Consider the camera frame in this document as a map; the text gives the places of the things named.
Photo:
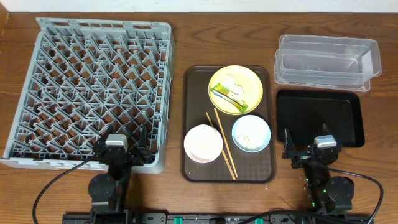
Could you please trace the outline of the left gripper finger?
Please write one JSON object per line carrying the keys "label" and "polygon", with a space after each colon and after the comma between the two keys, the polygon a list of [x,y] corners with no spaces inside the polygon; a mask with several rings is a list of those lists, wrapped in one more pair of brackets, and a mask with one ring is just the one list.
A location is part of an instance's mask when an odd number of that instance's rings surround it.
{"label": "left gripper finger", "polygon": [[104,134],[98,139],[98,143],[101,145],[106,144],[106,140],[110,134],[113,134],[113,126],[109,125],[107,127],[107,130],[104,132]]}
{"label": "left gripper finger", "polygon": [[149,150],[149,137],[147,134],[146,126],[143,126],[141,129],[141,135],[137,143],[137,148],[139,150]]}

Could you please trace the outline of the light blue bowl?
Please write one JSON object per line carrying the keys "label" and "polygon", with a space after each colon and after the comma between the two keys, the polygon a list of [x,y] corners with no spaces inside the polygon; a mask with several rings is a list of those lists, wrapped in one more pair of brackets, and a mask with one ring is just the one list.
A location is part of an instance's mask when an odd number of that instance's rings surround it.
{"label": "light blue bowl", "polygon": [[236,120],[232,127],[232,139],[241,150],[255,153],[271,142],[271,129],[259,116],[246,115]]}

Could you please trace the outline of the white cup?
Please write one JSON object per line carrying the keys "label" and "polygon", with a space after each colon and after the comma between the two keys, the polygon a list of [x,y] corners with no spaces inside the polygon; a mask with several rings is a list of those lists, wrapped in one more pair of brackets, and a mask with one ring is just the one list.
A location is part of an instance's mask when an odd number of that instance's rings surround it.
{"label": "white cup", "polygon": [[185,135],[184,147],[217,147],[222,150],[223,140],[221,134],[215,128],[201,124],[189,130]]}

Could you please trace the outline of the yellow plate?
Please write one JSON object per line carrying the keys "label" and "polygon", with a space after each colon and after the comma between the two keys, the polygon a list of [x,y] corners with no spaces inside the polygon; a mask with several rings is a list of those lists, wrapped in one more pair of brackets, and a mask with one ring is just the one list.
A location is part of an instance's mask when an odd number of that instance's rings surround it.
{"label": "yellow plate", "polygon": [[[223,80],[227,75],[231,75],[235,80],[235,83],[241,85],[243,88],[243,101],[248,105],[248,108],[244,113],[240,113],[234,105],[211,92],[211,88],[213,88],[217,83],[221,83],[223,85]],[[208,95],[210,101],[221,112],[229,115],[237,116],[254,111],[254,109],[259,106],[263,93],[263,84],[259,76],[251,69],[240,65],[229,65],[217,69],[216,72],[212,74],[208,83]]]}

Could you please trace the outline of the white tissue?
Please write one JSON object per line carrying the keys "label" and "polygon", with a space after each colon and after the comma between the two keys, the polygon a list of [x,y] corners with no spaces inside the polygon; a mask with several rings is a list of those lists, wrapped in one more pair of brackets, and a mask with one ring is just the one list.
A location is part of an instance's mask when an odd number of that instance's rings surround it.
{"label": "white tissue", "polygon": [[223,85],[226,87],[231,96],[236,100],[243,100],[244,99],[244,91],[241,85],[235,83],[235,80],[231,75],[227,75],[223,80]]}

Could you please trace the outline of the green snack wrapper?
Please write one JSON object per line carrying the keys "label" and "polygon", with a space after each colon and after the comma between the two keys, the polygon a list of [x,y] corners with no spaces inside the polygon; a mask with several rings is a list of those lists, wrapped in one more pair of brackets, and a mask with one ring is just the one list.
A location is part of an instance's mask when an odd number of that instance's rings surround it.
{"label": "green snack wrapper", "polygon": [[223,86],[221,83],[217,83],[213,88],[211,88],[211,92],[214,95],[221,97],[222,99],[234,105],[240,113],[244,113],[248,108],[248,105],[241,99],[241,97],[237,93],[231,91],[229,88]]}

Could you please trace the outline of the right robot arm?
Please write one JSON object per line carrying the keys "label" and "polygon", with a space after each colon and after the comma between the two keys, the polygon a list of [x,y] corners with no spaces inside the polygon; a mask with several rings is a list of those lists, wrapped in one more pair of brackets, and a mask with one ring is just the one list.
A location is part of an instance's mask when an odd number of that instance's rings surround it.
{"label": "right robot arm", "polygon": [[348,177],[330,175],[329,165],[338,159],[341,144],[323,126],[324,135],[317,136],[307,150],[295,149],[288,129],[284,131],[283,159],[291,160],[293,169],[303,168],[308,197],[315,210],[325,214],[343,214],[352,209],[354,182]]}

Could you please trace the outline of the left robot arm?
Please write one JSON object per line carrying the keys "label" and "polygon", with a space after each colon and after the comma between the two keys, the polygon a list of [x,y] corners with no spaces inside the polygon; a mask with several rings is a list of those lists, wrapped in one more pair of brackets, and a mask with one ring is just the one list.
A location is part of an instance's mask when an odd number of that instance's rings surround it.
{"label": "left robot arm", "polygon": [[116,134],[109,126],[95,142],[93,152],[108,165],[108,171],[94,176],[88,185],[92,206],[88,223],[140,223],[141,215],[127,208],[125,202],[132,168],[142,167],[152,155],[146,128],[137,145],[129,147],[127,136]]}

